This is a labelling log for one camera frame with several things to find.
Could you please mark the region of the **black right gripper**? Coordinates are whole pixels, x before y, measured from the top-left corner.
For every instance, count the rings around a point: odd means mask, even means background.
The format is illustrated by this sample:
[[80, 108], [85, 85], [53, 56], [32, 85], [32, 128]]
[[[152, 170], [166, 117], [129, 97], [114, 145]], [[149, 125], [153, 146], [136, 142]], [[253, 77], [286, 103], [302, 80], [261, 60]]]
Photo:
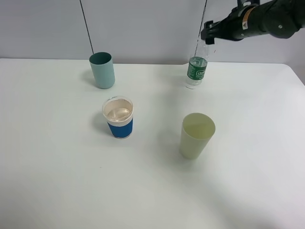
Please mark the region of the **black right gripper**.
[[236, 33], [242, 29], [242, 17], [252, 6], [252, 0], [238, 0], [237, 6], [231, 10], [225, 19], [218, 22], [205, 22], [200, 33], [201, 40], [205, 41], [206, 45], [215, 44], [215, 38], [240, 41], [241, 38], [236, 38]]

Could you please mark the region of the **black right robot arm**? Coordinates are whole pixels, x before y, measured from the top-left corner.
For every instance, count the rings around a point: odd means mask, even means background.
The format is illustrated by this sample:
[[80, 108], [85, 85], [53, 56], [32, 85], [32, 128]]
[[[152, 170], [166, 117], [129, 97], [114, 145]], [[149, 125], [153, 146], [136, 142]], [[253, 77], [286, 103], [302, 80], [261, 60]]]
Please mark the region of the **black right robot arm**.
[[207, 45], [215, 44], [216, 38], [237, 42], [266, 34], [288, 39], [304, 27], [304, 0], [271, 0], [264, 4], [259, 0], [239, 0], [223, 20], [205, 22], [199, 37]]

